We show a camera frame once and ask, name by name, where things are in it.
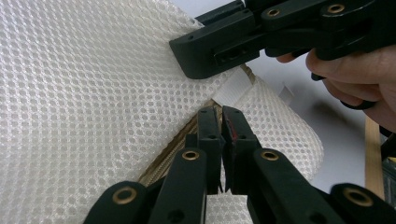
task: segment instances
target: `white surface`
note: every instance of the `white surface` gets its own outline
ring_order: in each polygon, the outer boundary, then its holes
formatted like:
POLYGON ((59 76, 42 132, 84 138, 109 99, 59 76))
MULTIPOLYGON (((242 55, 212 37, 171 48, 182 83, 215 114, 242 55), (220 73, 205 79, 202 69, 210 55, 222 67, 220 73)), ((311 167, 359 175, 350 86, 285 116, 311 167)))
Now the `white surface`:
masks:
POLYGON ((252 87, 248 75, 242 69, 234 73, 216 92, 212 99, 219 105, 233 106, 252 87))
MULTIPOLYGON (((227 0, 172 0, 190 16, 199 16, 227 4, 227 0)), ((310 79, 305 56, 282 64, 262 56, 247 65, 275 92, 286 85, 293 95, 290 107, 303 118, 321 139, 325 157, 312 185, 329 192, 337 183, 364 185, 364 115, 342 106, 327 93, 321 82, 310 79)))

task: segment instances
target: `human hand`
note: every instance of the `human hand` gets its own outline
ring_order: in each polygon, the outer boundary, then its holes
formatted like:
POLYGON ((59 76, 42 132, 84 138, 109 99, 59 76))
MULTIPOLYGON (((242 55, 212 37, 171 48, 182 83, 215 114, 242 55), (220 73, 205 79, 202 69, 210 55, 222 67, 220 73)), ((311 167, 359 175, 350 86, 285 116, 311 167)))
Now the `human hand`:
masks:
MULTIPOLYGON (((291 54, 277 59, 294 60, 291 54)), ((332 61, 318 59, 315 50, 306 57, 308 69, 321 77, 329 93, 348 105, 363 100, 376 102, 364 113, 382 127, 396 133, 396 46, 370 53, 354 53, 332 61)))

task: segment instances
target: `white mesh fabric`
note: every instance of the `white mesh fabric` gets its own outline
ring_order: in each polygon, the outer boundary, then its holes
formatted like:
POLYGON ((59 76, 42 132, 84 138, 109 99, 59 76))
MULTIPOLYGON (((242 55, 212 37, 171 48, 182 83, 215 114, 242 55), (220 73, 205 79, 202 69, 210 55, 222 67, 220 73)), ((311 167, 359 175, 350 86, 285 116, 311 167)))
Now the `white mesh fabric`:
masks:
MULTIPOLYGON (((164 0, 1 1, 0 223, 80 223, 136 180, 228 76, 179 69, 168 41, 197 28, 164 0)), ((215 201, 209 221, 245 220, 215 201)))
POLYGON ((262 147, 281 151, 308 180, 318 172, 323 148, 315 132, 256 77, 234 106, 244 112, 262 147))
MULTIPOLYGON (((244 112, 263 147, 284 153, 308 180, 323 160, 323 148, 315 132, 265 82, 256 77, 253 87, 234 105, 244 112)), ((252 223, 246 196, 209 196, 206 220, 210 223, 252 223)))

